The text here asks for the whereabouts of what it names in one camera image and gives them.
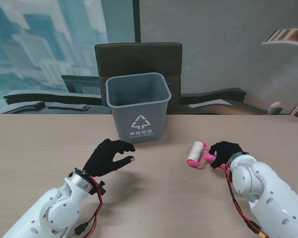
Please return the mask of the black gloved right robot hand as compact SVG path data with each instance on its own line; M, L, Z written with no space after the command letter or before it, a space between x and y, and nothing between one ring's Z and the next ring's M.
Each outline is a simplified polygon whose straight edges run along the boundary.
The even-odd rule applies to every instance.
M213 169L216 169L227 163L234 154L243 152L243 150L237 143L221 141L212 145L208 152L210 155L216 156L216 159L210 164Z

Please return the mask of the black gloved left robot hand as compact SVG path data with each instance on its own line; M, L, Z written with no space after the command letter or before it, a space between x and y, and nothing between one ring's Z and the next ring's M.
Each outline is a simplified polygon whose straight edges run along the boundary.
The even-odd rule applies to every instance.
M135 152L133 144L122 140L105 139L97 146L88 161L85 163L83 170L92 177L102 177L110 172L116 171L127 164L133 162L133 156L127 156L121 160L114 161L117 153Z

